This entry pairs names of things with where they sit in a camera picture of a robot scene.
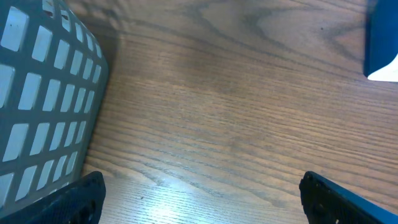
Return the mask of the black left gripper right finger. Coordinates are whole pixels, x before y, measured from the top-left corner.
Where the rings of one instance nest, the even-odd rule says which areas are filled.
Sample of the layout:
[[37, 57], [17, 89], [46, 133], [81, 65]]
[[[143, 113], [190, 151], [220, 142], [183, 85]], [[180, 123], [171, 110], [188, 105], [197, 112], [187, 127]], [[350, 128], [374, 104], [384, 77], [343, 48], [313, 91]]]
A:
[[307, 171], [299, 184], [309, 223], [397, 223], [397, 215], [346, 188]]

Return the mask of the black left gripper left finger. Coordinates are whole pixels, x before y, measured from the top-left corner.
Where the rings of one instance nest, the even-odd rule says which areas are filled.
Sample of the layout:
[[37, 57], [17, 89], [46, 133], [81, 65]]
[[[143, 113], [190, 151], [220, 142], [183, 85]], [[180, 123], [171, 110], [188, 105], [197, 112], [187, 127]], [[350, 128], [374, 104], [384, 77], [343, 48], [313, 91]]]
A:
[[14, 212], [1, 223], [8, 224], [97, 224], [101, 218], [106, 187], [101, 172], [94, 171]]

